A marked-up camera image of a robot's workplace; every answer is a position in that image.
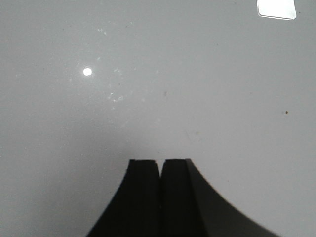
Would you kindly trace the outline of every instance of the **gray surface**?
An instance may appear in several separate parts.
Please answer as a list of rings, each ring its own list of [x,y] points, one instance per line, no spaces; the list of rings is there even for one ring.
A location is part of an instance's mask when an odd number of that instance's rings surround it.
[[[1,1],[0,235],[83,237],[128,159],[181,157],[268,229],[314,236],[316,2],[296,11]]]

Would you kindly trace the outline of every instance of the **glossy surface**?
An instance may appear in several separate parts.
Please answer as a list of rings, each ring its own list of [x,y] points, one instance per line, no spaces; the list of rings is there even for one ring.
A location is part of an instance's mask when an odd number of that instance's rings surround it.
[[[315,235],[316,2],[294,21],[252,0],[1,3],[1,236],[83,237],[130,158],[180,157],[269,230]]]

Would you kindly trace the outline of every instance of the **black rubber piece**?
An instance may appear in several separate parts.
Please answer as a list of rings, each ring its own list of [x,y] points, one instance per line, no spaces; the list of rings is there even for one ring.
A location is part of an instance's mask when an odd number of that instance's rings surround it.
[[[210,237],[278,237],[261,227],[224,200],[186,160],[194,195]]]
[[[161,174],[162,236],[205,237],[186,161],[166,160]]]
[[[158,237],[159,170],[153,160],[130,160],[112,201],[87,237]]]

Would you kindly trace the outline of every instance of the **black object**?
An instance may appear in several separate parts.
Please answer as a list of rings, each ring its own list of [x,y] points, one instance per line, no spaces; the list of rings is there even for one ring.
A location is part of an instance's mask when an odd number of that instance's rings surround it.
[[[130,160],[126,175],[88,237],[158,237],[159,170],[152,160]]]
[[[224,200],[190,159],[130,160],[87,237],[278,237]]]

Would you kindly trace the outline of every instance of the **white surface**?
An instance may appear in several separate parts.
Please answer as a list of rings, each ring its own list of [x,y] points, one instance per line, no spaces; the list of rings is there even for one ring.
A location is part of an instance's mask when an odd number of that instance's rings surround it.
[[[293,20],[296,18],[294,0],[257,0],[259,15]]]
[[[1,237],[83,237],[130,158],[179,157],[271,231],[315,236],[316,2],[296,10],[3,0]]]

